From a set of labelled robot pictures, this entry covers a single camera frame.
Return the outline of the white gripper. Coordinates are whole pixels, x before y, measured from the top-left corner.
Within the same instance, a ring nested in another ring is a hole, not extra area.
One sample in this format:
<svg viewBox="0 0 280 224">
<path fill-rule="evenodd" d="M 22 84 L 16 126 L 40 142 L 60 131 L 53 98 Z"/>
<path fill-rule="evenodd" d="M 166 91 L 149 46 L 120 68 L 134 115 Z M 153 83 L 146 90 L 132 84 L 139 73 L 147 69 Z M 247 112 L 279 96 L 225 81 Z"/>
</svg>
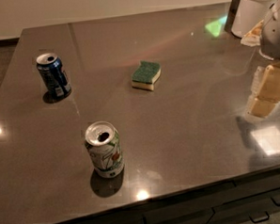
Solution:
<svg viewBox="0 0 280 224">
<path fill-rule="evenodd" d="M 264 21 L 259 21 L 241 38 L 241 44 L 250 47 L 261 46 L 264 56 L 280 60 L 280 0 L 269 8 Z M 266 118 L 280 102 L 280 63 L 258 67 L 255 71 L 251 95 L 248 98 L 247 113 Z"/>
</svg>

